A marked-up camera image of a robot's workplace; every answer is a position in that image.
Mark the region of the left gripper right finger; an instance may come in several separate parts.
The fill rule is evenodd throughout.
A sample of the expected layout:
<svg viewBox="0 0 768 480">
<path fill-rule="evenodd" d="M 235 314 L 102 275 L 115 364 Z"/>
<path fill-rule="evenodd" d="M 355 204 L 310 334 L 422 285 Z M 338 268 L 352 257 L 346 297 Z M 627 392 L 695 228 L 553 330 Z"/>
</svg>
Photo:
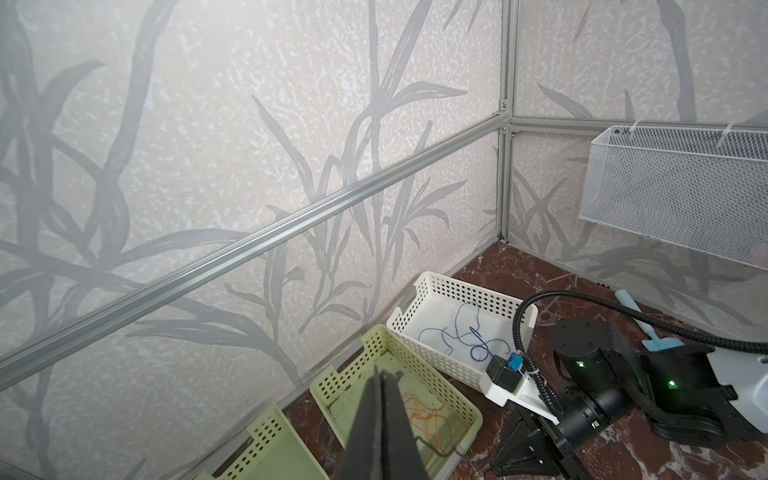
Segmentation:
<svg viewBox="0 0 768 480">
<path fill-rule="evenodd" d="M 428 479 L 398 387 L 398 377 L 384 371 L 380 379 L 383 396 L 383 478 Z"/>
</svg>

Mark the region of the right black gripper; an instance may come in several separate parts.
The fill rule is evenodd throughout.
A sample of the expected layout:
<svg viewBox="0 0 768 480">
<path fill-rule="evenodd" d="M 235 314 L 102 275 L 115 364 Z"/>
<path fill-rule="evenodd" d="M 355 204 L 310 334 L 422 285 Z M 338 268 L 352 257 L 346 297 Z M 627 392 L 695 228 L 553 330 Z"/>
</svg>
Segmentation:
<svg viewBox="0 0 768 480">
<path fill-rule="evenodd" d="M 558 393 L 563 412 L 558 423 L 541 420 L 513 407 L 499 449 L 491 461 L 498 476 L 562 476 L 593 479 L 576 450 L 628 415 L 636 403 L 622 389 L 584 390 L 575 384 Z"/>
</svg>

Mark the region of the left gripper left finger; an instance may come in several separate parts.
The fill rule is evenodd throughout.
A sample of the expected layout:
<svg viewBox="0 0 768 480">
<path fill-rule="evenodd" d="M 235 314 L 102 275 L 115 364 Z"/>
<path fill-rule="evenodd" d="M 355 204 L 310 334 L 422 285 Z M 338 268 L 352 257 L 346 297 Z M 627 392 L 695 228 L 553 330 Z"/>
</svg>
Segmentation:
<svg viewBox="0 0 768 480">
<path fill-rule="evenodd" d="M 366 381 L 334 479 L 382 478 L 382 384 L 378 368 Z"/>
</svg>

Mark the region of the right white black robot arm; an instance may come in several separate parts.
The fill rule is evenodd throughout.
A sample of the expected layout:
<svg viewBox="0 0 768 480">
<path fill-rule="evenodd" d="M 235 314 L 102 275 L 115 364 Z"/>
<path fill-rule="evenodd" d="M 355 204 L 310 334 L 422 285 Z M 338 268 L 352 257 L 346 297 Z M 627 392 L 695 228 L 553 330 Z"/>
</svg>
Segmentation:
<svg viewBox="0 0 768 480">
<path fill-rule="evenodd" d="M 585 479 L 577 448 L 634 410 L 642 411 L 656 436 L 673 443 L 720 448 L 766 438 L 765 343 L 691 331 L 605 301 L 605 308 L 676 334 L 683 343 L 638 352 L 613 323 L 562 320 L 550 336 L 566 381 L 555 390 L 523 343 L 522 320 L 534 303 L 527 298 L 519 304 L 512 352 L 494 356 L 481 378 L 489 400 L 515 406 L 491 463 L 495 474 Z"/>
</svg>

